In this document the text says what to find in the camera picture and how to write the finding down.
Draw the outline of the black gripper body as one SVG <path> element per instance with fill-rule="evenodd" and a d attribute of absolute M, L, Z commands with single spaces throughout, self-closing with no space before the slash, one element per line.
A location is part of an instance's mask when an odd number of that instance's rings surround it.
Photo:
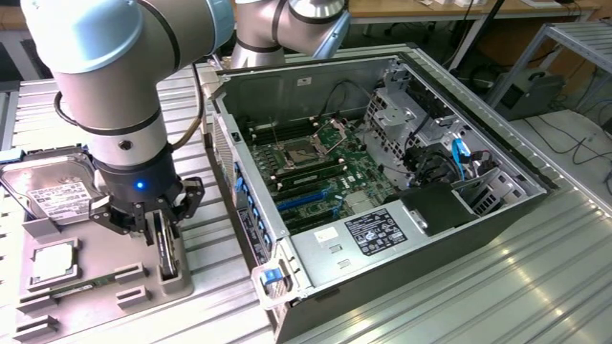
<path fill-rule="evenodd" d="M 158 198 L 172 202 L 182 192 L 170 144 L 150 160 L 134 166 L 117 167 L 96 159 L 93 165 L 105 182 L 112 205 L 120 210 L 130 210 L 134 203 L 156 203 Z"/>

